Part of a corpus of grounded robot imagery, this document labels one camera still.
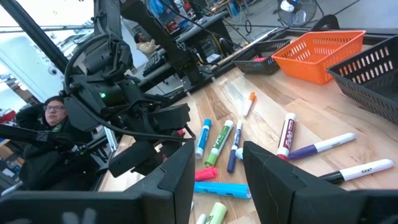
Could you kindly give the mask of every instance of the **marker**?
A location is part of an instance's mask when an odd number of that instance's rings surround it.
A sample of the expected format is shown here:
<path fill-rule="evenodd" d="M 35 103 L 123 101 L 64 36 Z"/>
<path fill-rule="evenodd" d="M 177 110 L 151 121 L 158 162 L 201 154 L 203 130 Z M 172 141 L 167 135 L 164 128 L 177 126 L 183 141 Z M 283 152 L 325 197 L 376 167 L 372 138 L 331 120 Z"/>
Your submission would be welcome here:
<path fill-rule="evenodd" d="M 341 184 L 347 180 L 353 180 L 365 175 L 373 174 L 382 170 L 390 169 L 394 166 L 394 161 L 390 159 L 381 159 L 379 161 L 370 162 L 367 164 L 354 166 L 347 169 L 342 169 L 330 174 L 325 174 L 319 178 L 331 183 Z"/>
<path fill-rule="evenodd" d="M 201 214 L 198 218 L 197 224 L 206 224 L 206 215 L 205 214 Z"/>
<path fill-rule="evenodd" d="M 211 149 L 207 160 L 205 162 L 205 166 L 214 166 L 217 162 L 218 156 L 220 155 L 221 150 L 223 149 L 226 140 L 228 139 L 229 134 L 231 133 L 231 130 L 234 126 L 233 121 L 231 120 L 226 120 L 225 124 L 223 126 L 223 129 L 221 130 L 220 134 L 217 137 L 216 142 L 213 145 L 213 148 Z"/>
<path fill-rule="evenodd" d="M 209 130 L 211 127 L 211 120 L 210 119 L 205 119 L 205 122 L 203 123 L 203 127 L 201 129 L 201 134 L 200 138 L 198 141 L 198 146 L 195 151 L 195 158 L 196 159 L 201 159 L 203 157 L 203 153 L 206 148 L 206 143 L 207 143 L 207 138 L 209 136 Z"/>
<path fill-rule="evenodd" d="M 202 170 L 195 172 L 195 181 L 202 181 L 207 179 L 215 178 L 218 174 L 218 170 L 215 167 L 207 167 Z"/>
<path fill-rule="evenodd" d="M 284 126 L 282 128 L 282 133 L 280 134 L 277 155 L 279 158 L 287 161 L 290 148 L 293 143 L 293 133 L 294 127 L 297 120 L 296 114 L 287 113 L 285 116 Z"/>
<path fill-rule="evenodd" d="M 251 192 L 247 184 L 227 184 L 216 182 L 195 182 L 195 193 L 210 193 L 220 196 L 250 199 Z"/>
<path fill-rule="evenodd" d="M 347 143 L 354 139 L 355 139 L 354 133 L 343 134 L 341 136 L 337 136 L 325 141 L 317 142 L 310 146 L 305 146 L 301 149 L 297 149 L 289 154 L 289 159 L 301 159 L 307 156 L 312 156 L 316 153 L 326 151 L 328 149 Z"/>
<path fill-rule="evenodd" d="M 243 148 L 239 148 L 238 150 L 236 150 L 235 156 L 236 156 L 238 159 L 243 160 Z"/>
<path fill-rule="evenodd" d="M 228 160 L 228 166 L 227 166 L 227 171 L 232 174 L 235 170 L 235 161 L 236 161 L 236 156 L 235 152 L 239 147 L 239 142 L 241 140 L 241 131 L 242 131 L 242 120 L 238 121 L 238 124 L 236 125 L 236 132 L 235 132 L 235 137 L 234 137 L 234 145 L 231 148 L 231 152 L 229 154 L 229 160 Z"/>
<path fill-rule="evenodd" d="M 205 224 L 222 224 L 227 208 L 222 203 L 216 202 L 206 219 Z"/>
<path fill-rule="evenodd" d="M 246 103 L 243 108 L 242 116 L 245 118 L 248 116 L 251 106 L 253 105 L 254 100 L 256 99 L 256 94 L 251 92 L 249 95 L 249 99 L 246 100 Z"/>

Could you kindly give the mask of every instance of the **black plastic basket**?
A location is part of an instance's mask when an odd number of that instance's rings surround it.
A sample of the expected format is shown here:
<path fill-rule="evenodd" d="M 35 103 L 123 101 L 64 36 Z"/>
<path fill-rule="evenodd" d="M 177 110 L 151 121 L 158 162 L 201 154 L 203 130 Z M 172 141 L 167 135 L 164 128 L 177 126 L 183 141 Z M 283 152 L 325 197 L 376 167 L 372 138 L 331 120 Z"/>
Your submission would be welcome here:
<path fill-rule="evenodd" d="M 271 55 L 288 44 L 290 39 L 258 42 L 242 52 L 233 62 L 243 73 L 272 75 L 279 70 L 279 66 Z M 255 58 L 264 58 L 264 60 L 255 62 Z"/>
<path fill-rule="evenodd" d="M 328 69 L 342 92 L 398 124 L 398 36 Z"/>

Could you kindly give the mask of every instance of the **person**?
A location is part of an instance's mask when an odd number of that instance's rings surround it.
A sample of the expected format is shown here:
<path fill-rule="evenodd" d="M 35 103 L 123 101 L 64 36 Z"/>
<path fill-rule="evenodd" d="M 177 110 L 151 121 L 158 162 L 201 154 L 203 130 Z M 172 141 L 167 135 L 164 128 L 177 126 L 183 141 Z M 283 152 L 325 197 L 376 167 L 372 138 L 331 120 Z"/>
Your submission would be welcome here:
<path fill-rule="evenodd" d="M 141 51 L 147 58 L 155 53 L 156 45 L 155 40 L 148 41 L 142 33 L 136 33 L 134 35 L 134 41 L 137 44 L 137 49 Z"/>
<path fill-rule="evenodd" d="M 44 104 L 31 106 L 16 114 L 21 128 L 35 131 L 54 131 L 69 134 L 75 142 L 88 143 L 91 133 L 80 131 L 68 120 L 68 112 L 61 96 L 53 96 Z M 62 152 L 68 148 L 53 148 L 49 144 L 28 144 L 24 149 L 25 162 L 19 178 L 26 190 L 90 190 L 95 169 L 89 155 L 73 162 L 65 162 Z"/>

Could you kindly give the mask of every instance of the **green marker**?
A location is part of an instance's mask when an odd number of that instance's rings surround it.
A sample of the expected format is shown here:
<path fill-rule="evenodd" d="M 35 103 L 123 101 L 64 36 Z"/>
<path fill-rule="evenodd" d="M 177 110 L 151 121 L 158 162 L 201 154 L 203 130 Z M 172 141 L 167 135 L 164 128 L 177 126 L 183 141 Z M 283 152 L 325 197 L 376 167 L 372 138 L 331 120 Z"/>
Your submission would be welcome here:
<path fill-rule="evenodd" d="M 216 202 L 205 224 L 222 224 L 226 211 L 225 205 Z"/>
<path fill-rule="evenodd" d="M 221 133 L 218 135 L 217 140 L 213 145 L 213 148 L 211 149 L 209 155 L 207 156 L 207 160 L 205 162 L 206 167 L 216 165 L 218 156 L 220 155 L 220 152 L 223 149 L 225 142 L 228 139 L 228 136 L 231 133 L 233 127 L 234 127 L 233 121 L 231 120 L 225 121 Z"/>

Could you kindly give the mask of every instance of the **blue marker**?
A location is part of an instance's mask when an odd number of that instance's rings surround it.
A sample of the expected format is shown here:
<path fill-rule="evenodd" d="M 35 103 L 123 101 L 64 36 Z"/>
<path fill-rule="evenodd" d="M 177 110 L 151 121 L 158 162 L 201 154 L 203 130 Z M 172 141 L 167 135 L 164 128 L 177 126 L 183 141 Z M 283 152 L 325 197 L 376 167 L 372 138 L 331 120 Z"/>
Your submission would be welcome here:
<path fill-rule="evenodd" d="M 251 193 L 247 184 L 195 182 L 195 188 L 193 191 L 195 193 L 211 193 L 244 199 L 251 198 Z"/>
<path fill-rule="evenodd" d="M 235 152 L 239 147 L 239 141 L 241 140 L 241 131 L 242 131 L 242 120 L 239 120 L 238 124 L 236 125 L 234 145 L 232 146 L 231 152 L 229 154 L 227 171 L 230 174 L 232 174 L 235 170 L 235 161 L 236 161 Z"/>
<path fill-rule="evenodd" d="M 205 122 L 203 124 L 203 127 L 201 129 L 201 134 L 200 138 L 198 141 L 198 146 L 195 151 L 195 158 L 196 159 L 201 159 L 203 157 L 203 153 L 205 152 L 206 148 L 206 143 L 207 143 L 207 137 L 209 136 L 209 130 L 211 127 L 211 120 L 210 119 L 205 119 Z"/>

